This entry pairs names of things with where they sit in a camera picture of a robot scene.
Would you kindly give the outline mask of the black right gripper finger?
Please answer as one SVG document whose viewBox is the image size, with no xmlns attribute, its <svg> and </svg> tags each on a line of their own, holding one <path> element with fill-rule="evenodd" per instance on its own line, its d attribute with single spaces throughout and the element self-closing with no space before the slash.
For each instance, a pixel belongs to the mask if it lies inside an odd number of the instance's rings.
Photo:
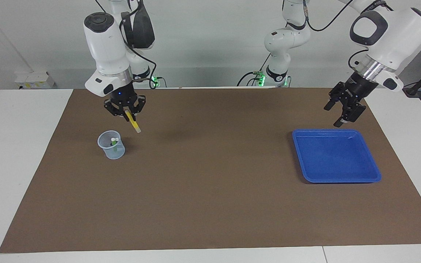
<svg viewBox="0 0 421 263">
<path fill-rule="evenodd" d="M 136 102 L 132 105 L 132 118 L 134 121 L 137 121 L 137 115 L 142 112 L 146 102 L 145 96 L 137 96 Z"/>
<path fill-rule="evenodd" d="M 124 116 L 124 107 L 123 106 L 118 106 L 115 103 L 112 103 L 112 101 L 110 99 L 104 100 L 104 108 L 110 112 L 113 116 Z"/>
</svg>

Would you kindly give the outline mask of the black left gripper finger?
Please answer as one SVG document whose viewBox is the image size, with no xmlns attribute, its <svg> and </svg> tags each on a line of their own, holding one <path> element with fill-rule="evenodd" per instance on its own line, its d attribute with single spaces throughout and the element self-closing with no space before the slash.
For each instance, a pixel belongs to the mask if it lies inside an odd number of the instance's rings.
<svg viewBox="0 0 421 263">
<path fill-rule="evenodd" d="M 364 113 L 366 106 L 354 100 L 349 103 L 347 100 L 341 100 L 342 113 L 341 116 L 334 122 L 335 127 L 341 127 L 348 122 L 356 122 L 356 120 Z"/>
<path fill-rule="evenodd" d="M 329 92 L 329 101 L 324 106 L 324 110 L 329 111 L 337 103 L 341 97 L 344 95 L 346 88 L 344 82 L 339 82 L 330 92 Z"/>
</svg>

